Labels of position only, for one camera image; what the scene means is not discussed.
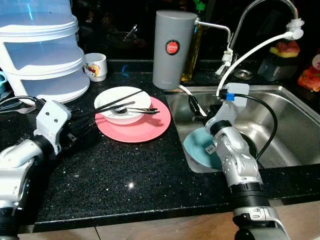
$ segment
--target white hose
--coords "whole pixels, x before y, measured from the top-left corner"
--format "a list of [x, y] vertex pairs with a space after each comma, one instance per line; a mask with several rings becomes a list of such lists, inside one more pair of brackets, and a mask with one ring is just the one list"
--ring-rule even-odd
[[236, 66], [238, 66], [243, 60], [245, 60], [247, 57], [249, 57], [251, 54], [253, 54], [254, 52], [256, 52], [257, 50], [259, 50], [260, 48], [264, 47], [265, 45], [268, 45], [269, 43], [272, 43], [274, 41], [277, 41], [279, 39], [284, 39], [287, 37], [291, 37], [293, 35], [293, 32], [291, 31], [287, 31], [281, 35], [278, 36], [274, 36], [262, 43], [260, 43], [258, 46], [252, 48], [250, 51], [248, 51], [245, 55], [243, 55], [242, 57], [240, 57], [237, 61], [235, 61], [234, 64], [232, 64], [229, 69], [225, 72], [225, 74], [223, 75], [223, 77], [221, 78], [221, 81], [218, 85], [218, 89], [216, 90], [216, 96], [219, 97], [219, 91], [222, 89], [227, 77], [230, 75], [230, 73], [232, 73], [232, 71], [236, 68]]
[[[185, 91], [186, 94], [193, 96], [193, 94], [192, 94], [186, 87], [184, 87], [184, 86], [182, 86], [182, 85], [179, 85], [178, 88], [180, 88], [180, 89], [182, 89], [183, 91]], [[206, 114], [205, 111], [201, 108], [201, 106], [200, 106], [199, 104], [198, 104], [198, 107], [199, 107], [199, 111], [200, 111], [201, 115], [204, 116], [204, 117], [206, 117], [207, 114]]]

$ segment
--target stacked containers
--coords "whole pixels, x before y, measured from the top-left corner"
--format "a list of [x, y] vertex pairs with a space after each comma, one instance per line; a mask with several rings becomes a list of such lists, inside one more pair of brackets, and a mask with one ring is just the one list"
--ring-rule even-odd
[[0, 0], [0, 6], [0, 68], [14, 94], [66, 103], [85, 93], [90, 80], [69, 0]]

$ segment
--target wooden cabinet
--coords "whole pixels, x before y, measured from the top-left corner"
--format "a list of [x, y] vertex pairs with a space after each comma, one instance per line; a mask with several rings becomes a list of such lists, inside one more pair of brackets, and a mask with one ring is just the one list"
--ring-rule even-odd
[[[319, 201], [276, 207], [292, 240], [320, 237]], [[20, 240], [233, 240], [232, 212], [64, 231], [21, 234]]]

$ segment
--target black chopsticks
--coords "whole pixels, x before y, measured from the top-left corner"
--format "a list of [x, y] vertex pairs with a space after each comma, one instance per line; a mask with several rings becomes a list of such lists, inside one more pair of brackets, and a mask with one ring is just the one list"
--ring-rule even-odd
[[107, 107], [107, 108], [104, 108], [104, 109], [100, 109], [100, 110], [95, 110], [94, 111], [94, 114], [99, 114], [99, 113], [103, 113], [103, 112], [106, 112], [106, 111], [110, 111], [110, 110], [113, 110], [113, 109], [118, 109], [118, 108], [122, 108], [124, 106], [128, 106], [128, 105], [131, 105], [131, 104], [134, 104], [135, 101], [130, 101], [130, 102], [126, 102], [126, 103], [123, 103], [123, 104], [120, 104], [120, 105], [116, 105], [116, 106], [111, 106], [111, 107]]
[[94, 112], [95, 112], [95, 113], [98, 113], [99, 110], [102, 110], [102, 109], [104, 109], [104, 108], [106, 108], [106, 107], [109, 107], [109, 106], [111, 106], [111, 105], [113, 105], [113, 104], [116, 104], [116, 103], [118, 103], [118, 102], [120, 102], [120, 101], [122, 101], [122, 100], [124, 100], [124, 99], [130, 98], [130, 97], [132, 97], [133, 95], [139, 94], [139, 93], [141, 93], [141, 92], [143, 92], [143, 90], [137, 91], [137, 92], [132, 93], [132, 94], [130, 94], [130, 95], [128, 95], [128, 96], [124, 96], [124, 97], [122, 97], [122, 98], [119, 98], [118, 100], [115, 100], [115, 101], [109, 102], [109, 103], [107, 103], [107, 104], [105, 104], [105, 105], [102, 105], [102, 106], [100, 106], [100, 107], [97, 107]]

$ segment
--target gray water filter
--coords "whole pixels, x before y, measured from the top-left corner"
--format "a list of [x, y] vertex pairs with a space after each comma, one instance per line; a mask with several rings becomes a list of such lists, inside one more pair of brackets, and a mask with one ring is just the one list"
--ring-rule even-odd
[[156, 12], [152, 79], [156, 87], [179, 86], [197, 17], [185, 11]]

